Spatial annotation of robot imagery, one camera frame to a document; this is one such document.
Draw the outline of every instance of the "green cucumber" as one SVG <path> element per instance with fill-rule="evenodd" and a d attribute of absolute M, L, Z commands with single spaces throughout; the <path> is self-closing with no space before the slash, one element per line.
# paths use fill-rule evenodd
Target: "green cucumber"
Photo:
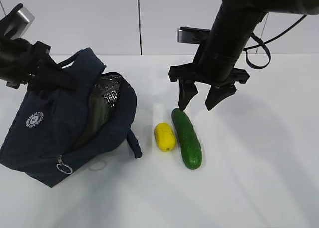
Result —
<path fill-rule="evenodd" d="M 179 108 L 172 111 L 171 117 L 177 131 L 184 164 L 189 169 L 195 170 L 200 167 L 203 154 L 193 125 L 186 113 Z"/>

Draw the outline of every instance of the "navy blue bag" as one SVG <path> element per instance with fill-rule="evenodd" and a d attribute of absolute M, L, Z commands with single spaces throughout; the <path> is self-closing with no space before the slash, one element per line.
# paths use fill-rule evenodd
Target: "navy blue bag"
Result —
<path fill-rule="evenodd" d="M 136 94 L 117 73 L 103 74 L 105 65 L 91 49 L 79 51 L 61 67 L 78 81 L 76 91 L 27 91 L 0 150 L 0 163 L 27 173 L 50 187 L 61 182 L 95 156 L 116 149 L 127 139 L 135 158 L 142 156 L 131 131 Z M 112 117 L 88 142 L 77 146 L 89 117 L 89 97 L 101 76 L 120 76 Z"/>

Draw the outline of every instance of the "metal ring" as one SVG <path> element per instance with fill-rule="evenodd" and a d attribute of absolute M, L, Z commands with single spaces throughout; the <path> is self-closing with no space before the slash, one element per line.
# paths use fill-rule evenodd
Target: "metal ring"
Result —
<path fill-rule="evenodd" d="M 57 167 L 57 169 L 58 169 L 60 172 L 62 172 L 62 173 L 69 174 L 69 175 L 73 173 L 72 167 L 70 167 L 70 166 L 67 165 L 67 164 L 58 163 L 58 164 L 56 164 L 56 167 Z M 69 171 L 69 172 L 68 172 L 68 171 L 65 171 L 64 169 L 62 169 L 62 167 L 63 167 L 63 168 L 67 168 L 67 169 L 69 169 L 70 171 Z"/>

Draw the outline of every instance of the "lemon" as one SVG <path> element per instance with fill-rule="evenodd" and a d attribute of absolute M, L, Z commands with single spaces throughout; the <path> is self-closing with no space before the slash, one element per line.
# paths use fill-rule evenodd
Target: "lemon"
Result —
<path fill-rule="evenodd" d="M 176 146 L 176 136 L 168 123 L 160 123 L 155 127 L 155 140 L 163 152 L 169 152 Z"/>

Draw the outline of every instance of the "white logo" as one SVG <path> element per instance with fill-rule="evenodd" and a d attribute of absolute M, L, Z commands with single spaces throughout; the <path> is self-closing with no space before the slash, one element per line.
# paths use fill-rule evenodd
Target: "white logo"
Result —
<path fill-rule="evenodd" d="M 36 112 L 29 116 L 28 120 L 26 121 L 26 126 L 31 128 L 39 125 L 42 119 L 44 118 L 43 112 Z"/>

